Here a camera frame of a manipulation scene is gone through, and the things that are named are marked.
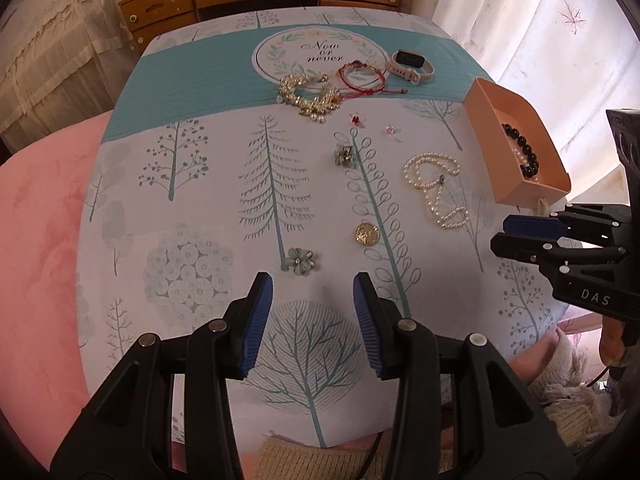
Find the box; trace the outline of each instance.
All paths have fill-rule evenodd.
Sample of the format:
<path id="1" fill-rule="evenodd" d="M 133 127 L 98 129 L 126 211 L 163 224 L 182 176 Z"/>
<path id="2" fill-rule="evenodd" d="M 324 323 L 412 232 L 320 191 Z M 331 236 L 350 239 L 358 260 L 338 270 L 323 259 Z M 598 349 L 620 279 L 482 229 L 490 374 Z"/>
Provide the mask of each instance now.
<path id="1" fill-rule="evenodd" d="M 537 209 L 554 204 L 571 191 L 571 180 L 545 125 L 527 100 L 486 79 L 477 78 L 463 105 L 476 132 L 497 203 Z M 502 124 L 517 128 L 540 168 L 537 182 L 525 178 Z"/>

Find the black bead bracelet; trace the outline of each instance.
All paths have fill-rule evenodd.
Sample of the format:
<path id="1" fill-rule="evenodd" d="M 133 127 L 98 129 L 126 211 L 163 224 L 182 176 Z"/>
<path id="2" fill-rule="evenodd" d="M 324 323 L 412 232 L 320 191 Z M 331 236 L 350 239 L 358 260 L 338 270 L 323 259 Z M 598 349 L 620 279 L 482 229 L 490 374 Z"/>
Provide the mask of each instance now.
<path id="1" fill-rule="evenodd" d="M 512 128 L 510 124 L 503 124 L 504 132 L 508 137 L 515 140 L 518 143 L 518 146 L 522 149 L 522 154 L 527 157 L 529 161 L 529 165 L 525 166 L 524 164 L 520 165 L 520 171 L 522 172 L 522 176 L 527 178 L 531 178 L 532 176 L 536 176 L 538 174 L 538 168 L 540 167 L 540 163 L 538 162 L 538 157 L 531 146 L 527 144 L 527 139 L 520 135 L 520 132 L 516 128 Z"/>

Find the gold beaded bracelet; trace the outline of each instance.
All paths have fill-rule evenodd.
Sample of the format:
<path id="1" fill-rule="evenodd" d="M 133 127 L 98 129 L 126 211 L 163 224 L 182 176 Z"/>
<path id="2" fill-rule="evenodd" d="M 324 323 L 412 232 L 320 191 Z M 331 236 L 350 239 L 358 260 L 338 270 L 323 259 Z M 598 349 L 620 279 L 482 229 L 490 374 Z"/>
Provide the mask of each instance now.
<path id="1" fill-rule="evenodd" d="M 330 114 L 332 110 L 339 108 L 340 101 L 342 100 L 340 92 L 334 85 L 327 82 L 328 79 L 326 74 L 322 76 L 302 74 L 287 75 L 280 80 L 276 101 L 294 105 L 300 108 L 300 115 L 308 116 L 313 121 L 324 123 L 324 115 L 327 113 Z M 312 82 L 324 83 L 319 96 L 313 99 L 306 99 L 296 95 L 297 87 L 306 86 Z"/>

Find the teal stripe on tablecloth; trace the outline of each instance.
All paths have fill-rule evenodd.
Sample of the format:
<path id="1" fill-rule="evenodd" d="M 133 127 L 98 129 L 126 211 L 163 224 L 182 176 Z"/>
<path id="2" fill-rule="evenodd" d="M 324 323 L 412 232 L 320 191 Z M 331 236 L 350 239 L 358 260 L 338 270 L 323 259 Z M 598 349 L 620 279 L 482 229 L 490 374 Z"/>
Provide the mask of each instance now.
<path id="1" fill-rule="evenodd" d="M 389 54 L 399 48 L 424 54 L 435 76 L 428 84 L 409 84 L 409 93 L 402 98 L 460 102 L 476 77 L 490 79 L 453 40 L 394 28 L 330 27 L 365 36 Z M 291 28 L 295 27 L 221 34 L 142 57 L 118 99 L 102 142 L 178 120 L 274 103 L 276 87 L 254 70 L 252 53 L 265 38 Z M 391 77 L 388 88 L 407 88 L 407 83 Z"/>

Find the screw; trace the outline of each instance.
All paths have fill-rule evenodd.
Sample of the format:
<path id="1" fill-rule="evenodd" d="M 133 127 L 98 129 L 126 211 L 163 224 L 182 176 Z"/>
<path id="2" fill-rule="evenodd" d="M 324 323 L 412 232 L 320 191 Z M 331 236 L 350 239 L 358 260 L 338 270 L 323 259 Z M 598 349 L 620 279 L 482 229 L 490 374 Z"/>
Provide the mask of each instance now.
<path id="1" fill-rule="evenodd" d="M 413 319 L 410 319 L 408 317 L 405 317 L 404 319 L 398 321 L 398 328 L 400 330 L 403 330 L 404 332 L 412 332 L 417 327 L 418 324 Z"/>
<path id="2" fill-rule="evenodd" d="M 481 334 L 479 332 L 475 332 L 472 335 L 469 336 L 469 342 L 473 345 L 473 346 L 484 346 L 487 343 L 487 339 L 486 336 L 484 334 Z"/>
<path id="3" fill-rule="evenodd" d="M 226 321 L 224 319 L 209 321 L 209 330 L 212 332 L 224 332 L 226 330 Z"/>
<path id="4" fill-rule="evenodd" d="M 138 338 L 140 346 L 152 346 L 156 342 L 155 334 L 143 334 Z"/>

